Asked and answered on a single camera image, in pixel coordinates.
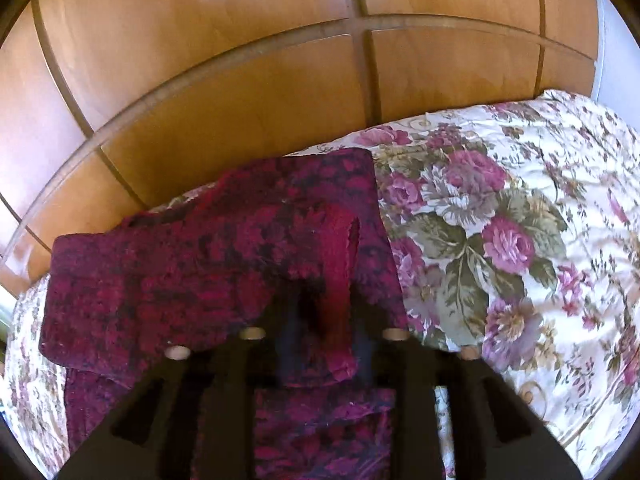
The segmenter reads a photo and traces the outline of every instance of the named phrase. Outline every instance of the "bedspread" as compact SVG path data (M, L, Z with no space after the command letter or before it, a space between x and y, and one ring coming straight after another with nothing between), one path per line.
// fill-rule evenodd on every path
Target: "bedspread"
M585 97L547 91L300 154L351 146L374 156L411 330L438 348L477 348L595 476L640 412L638 134ZM15 341L7 359L19 368Z

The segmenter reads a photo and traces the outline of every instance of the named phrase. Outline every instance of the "folded garment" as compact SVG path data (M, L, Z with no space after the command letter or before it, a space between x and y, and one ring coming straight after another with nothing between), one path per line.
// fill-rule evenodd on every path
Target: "folded garment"
M305 337L305 367L290 386L322 390L353 376L350 286L386 310L389 326L406 325L372 158L357 148L258 161L178 210L138 215L106 234L60 237L50 275L40 349L73 370L65 392L72 449L167 346L199 350L223 342L259 318L284 280L304 280L315 298L308 312L315 336ZM327 408L319 401L305 406L318 417ZM377 424L388 394L354 396L346 406L375 414ZM266 410L265 428L269 413L288 420L293 435L308 436L314 427L296 418L296 409ZM343 430L364 423L334 422ZM257 424L257 445L265 436ZM337 440L325 443L340 448ZM300 464L288 469L309 472Z

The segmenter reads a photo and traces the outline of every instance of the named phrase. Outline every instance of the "maroon patterned cloth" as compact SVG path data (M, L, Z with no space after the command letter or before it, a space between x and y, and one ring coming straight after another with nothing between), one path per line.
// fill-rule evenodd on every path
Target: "maroon patterned cloth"
M392 396L349 381L350 286L406 325L367 150L258 161L177 210L60 237L50 275L40 350L68 368L72 450L167 346L212 348L302 279L316 298L306 366L293 388L257 394L258 476L372 478L386 465Z

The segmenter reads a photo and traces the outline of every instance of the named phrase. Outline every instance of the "bed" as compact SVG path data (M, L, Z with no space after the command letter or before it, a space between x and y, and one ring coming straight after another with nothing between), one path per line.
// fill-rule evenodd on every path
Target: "bed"
M344 147L373 154L414 335L485 358L594 478L640 413L636 132L589 98L545 91L391 121L293 155ZM48 279L15 308L2 398L18 441L52 478L68 442L65 369L38 351ZM445 392L437 409L453 476Z

